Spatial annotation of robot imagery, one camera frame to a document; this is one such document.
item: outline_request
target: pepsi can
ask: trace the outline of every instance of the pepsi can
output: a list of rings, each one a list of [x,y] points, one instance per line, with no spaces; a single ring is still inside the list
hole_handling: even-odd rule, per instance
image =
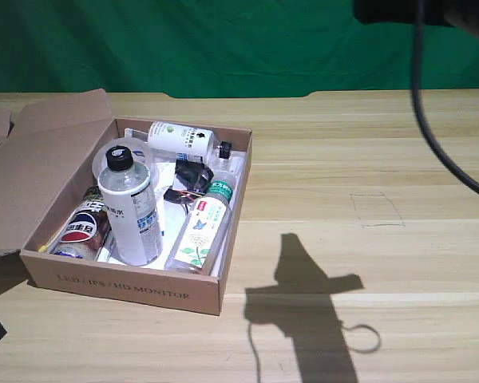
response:
[[[97,186],[93,186],[85,192],[53,254],[96,260],[109,230],[103,195]]]

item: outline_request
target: wooden table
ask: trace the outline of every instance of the wooden table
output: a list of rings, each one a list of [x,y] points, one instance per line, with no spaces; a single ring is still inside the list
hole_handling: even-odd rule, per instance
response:
[[[26,275],[7,259],[0,382],[479,382],[479,196],[428,149],[407,92],[110,99],[116,115],[253,129],[223,313],[12,287]],[[479,90],[425,105],[479,180]]]

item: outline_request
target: green screen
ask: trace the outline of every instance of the green screen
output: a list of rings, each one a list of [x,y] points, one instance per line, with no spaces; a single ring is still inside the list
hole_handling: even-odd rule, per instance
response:
[[[0,92],[300,97],[408,89],[411,26],[347,0],[0,0]],[[426,27],[423,87],[479,88],[479,41]]]

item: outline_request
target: black bottle cap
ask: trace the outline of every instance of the black bottle cap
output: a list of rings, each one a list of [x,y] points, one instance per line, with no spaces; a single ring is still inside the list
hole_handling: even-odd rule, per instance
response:
[[[133,156],[129,148],[117,145],[106,151],[106,163],[111,171],[123,172],[133,166]]]
[[[232,145],[230,142],[227,142],[227,141],[220,142],[218,157],[228,160],[228,158],[231,156],[231,150],[232,150]]]

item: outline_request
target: cardboard box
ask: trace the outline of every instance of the cardboard box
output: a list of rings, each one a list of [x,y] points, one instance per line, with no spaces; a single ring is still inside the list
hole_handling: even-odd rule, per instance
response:
[[[212,277],[38,253],[95,184],[91,165],[97,150],[125,128],[147,132],[153,120],[114,118],[102,89],[28,105],[9,135],[7,113],[0,111],[0,255],[19,249],[41,288],[220,313],[250,169],[250,130],[192,125],[213,130],[247,158],[220,271]]]

